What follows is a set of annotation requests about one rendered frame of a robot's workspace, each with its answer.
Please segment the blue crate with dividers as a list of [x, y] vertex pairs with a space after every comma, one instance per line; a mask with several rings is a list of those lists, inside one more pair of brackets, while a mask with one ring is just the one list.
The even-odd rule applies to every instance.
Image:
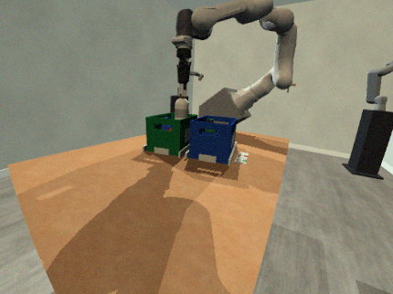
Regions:
[[[228, 122], [228, 124], [212, 123], [209, 119]], [[190, 121], [189, 158], [198, 159], [201, 153], [217, 156], [217, 163], [228, 164], [232, 125], [236, 119], [206, 115]], [[217, 133], [207, 132], [205, 129], [217, 130]]]

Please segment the beige paper pick list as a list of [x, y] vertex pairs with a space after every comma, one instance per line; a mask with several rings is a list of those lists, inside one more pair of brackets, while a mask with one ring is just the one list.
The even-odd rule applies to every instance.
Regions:
[[248, 153], [246, 152], [239, 152], [237, 155], [237, 158], [235, 160], [235, 163], [243, 163], [246, 164], [247, 159], [248, 159]]

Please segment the green crate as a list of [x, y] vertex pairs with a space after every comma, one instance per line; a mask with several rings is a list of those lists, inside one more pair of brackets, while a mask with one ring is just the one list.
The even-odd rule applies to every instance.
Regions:
[[[189, 144], [190, 121], [195, 119], [196, 114], [189, 114], [188, 118], [175, 120], [175, 114], [172, 112], [145, 117], [146, 151], [153, 152], [154, 147], [159, 147], [169, 149], [169, 155], [178, 156], [178, 152]], [[160, 130], [163, 124], [172, 125], [172, 130]]]

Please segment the blue bottle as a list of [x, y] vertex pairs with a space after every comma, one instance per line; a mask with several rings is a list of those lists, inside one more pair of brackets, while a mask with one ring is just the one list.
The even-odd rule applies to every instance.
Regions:
[[169, 131], [169, 129], [171, 129], [171, 125], [165, 125], [165, 124], [163, 124], [163, 125], [161, 126], [161, 130]]

